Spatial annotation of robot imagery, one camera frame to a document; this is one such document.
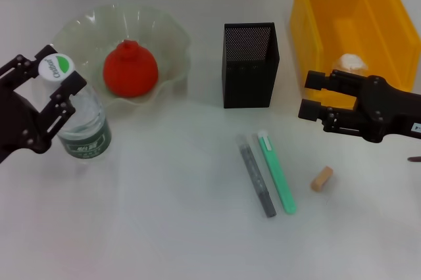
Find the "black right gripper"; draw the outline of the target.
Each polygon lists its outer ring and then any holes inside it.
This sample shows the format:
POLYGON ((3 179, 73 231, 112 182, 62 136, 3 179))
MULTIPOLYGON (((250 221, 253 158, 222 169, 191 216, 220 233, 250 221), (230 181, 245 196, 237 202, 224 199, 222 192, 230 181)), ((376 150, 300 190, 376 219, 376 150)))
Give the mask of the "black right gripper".
POLYGON ((298 117, 320 120, 325 132, 362 137, 372 143, 382 142, 386 135, 420 138, 420 95, 396 89, 382 77, 366 78, 340 70, 326 76, 309 71, 305 88, 357 98, 357 111, 301 101, 298 117))

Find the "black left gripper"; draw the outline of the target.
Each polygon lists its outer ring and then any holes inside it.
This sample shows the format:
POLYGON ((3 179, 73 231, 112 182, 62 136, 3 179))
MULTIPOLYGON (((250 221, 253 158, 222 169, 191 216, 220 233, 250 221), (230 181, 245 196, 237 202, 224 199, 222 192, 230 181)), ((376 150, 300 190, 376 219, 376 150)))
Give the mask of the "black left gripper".
POLYGON ((41 60, 55 53, 51 45, 46 45, 35 60, 17 55, 1 67, 1 162, 20 149, 37 154, 48 151, 54 136, 76 112, 70 97, 87 85, 85 79, 76 71, 53 80, 39 73, 41 60), (39 78, 49 90, 49 101, 40 112, 12 91, 31 78, 39 78))

